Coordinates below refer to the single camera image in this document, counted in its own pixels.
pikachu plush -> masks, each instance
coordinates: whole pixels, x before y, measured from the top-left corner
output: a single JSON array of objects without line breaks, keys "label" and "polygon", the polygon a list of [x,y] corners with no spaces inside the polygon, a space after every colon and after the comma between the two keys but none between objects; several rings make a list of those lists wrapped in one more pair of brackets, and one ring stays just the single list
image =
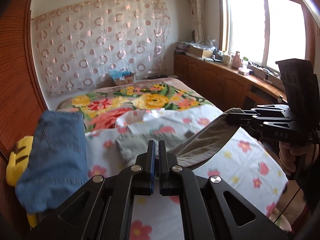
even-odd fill
[{"label": "pikachu plush", "polygon": [[[17,185],[17,181],[28,166],[32,142],[33,136],[25,136],[16,143],[13,151],[10,153],[5,178],[7,183],[12,187]],[[27,214],[27,218],[32,228],[38,224],[35,214]]]}]

metal screw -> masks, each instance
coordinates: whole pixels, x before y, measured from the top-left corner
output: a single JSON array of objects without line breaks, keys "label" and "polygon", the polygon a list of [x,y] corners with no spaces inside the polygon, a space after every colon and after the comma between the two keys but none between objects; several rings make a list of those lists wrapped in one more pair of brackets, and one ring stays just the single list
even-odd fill
[{"label": "metal screw", "polygon": [[172,170],[175,172],[179,172],[179,171],[182,171],[182,167],[180,165],[174,165],[172,167]]},{"label": "metal screw", "polygon": [[219,176],[217,176],[217,175],[211,176],[211,177],[210,177],[210,180],[211,180],[212,183],[219,183],[219,182],[221,182],[221,178],[220,178]]},{"label": "metal screw", "polygon": [[139,165],[133,165],[131,166],[132,171],[141,171],[141,167]]},{"label": "metal screw", "polygon": [[99,183],[101,181],[103,181],[103,177],[101,175],[96,175],[92,178],[93,182],[95,183]]}]

wooden window frame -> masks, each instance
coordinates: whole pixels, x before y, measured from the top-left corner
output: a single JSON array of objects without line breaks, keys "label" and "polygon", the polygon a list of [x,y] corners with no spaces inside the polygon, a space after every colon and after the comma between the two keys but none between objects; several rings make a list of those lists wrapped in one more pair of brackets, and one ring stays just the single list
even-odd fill
[{"label": "wooden window frame", "polygon": [[[269,8],[266,8],[266,1],[265,1],[265,12],[266,12],[266,32],[270,34],[270,18],[267,17],[269,15]],[[315,42],[315,28],[314,28],[314,19],[302,0],[291,0],[293,2],[299,3],[302,7],[303,17],[305,21],[305,31],[306,31],[306,54],[305,59],[310,60],[312,66],[314,67],[315,62],[315,51],[316,51],[316,42]],[[219,36],[219,50],[229,51],[232,41],[232,25],[231,23],[231,14],[230,8],[228,6],[228,0],[219,0],[219,7],[220,7],[220,36]],[[263,53],[263,62],[262,65],[266,66],[266,61],[268,57],[268,49],[269,49],[269,37],[265,40],[265,49]]]}]

human hand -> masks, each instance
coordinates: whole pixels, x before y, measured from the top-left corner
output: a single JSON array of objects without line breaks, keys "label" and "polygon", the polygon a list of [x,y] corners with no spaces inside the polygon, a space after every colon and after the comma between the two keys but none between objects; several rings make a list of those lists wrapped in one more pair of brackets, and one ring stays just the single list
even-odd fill
[{"label": "human hand", "polygon": [[[282,170],[290,175],[291,172],[296,171],[296,166],[294,164],[296,160],[296,156],[299,155],[306,155],[305,158],[305,166],[308,167],[311,165],[312,157],[313,157],[313,150],[314,150],[314,144],[307,144],[306,146],[290,146],[289,143],[285,142],[279,142],[279,148],[280,148],[280,167]],[[313,163],[316,161],[319,155],[319,145],[316,145],[316,152],[313,159]]]}]

folded denim pants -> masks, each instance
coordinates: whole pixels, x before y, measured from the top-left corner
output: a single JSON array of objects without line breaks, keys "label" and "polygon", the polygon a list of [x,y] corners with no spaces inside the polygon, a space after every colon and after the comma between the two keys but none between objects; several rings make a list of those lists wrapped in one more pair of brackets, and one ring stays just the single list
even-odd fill
[{"label": "folded denim pants", "polygon": [[83,117],[44,112],[16,195],[28,214],[55,209],[88,180]]}]

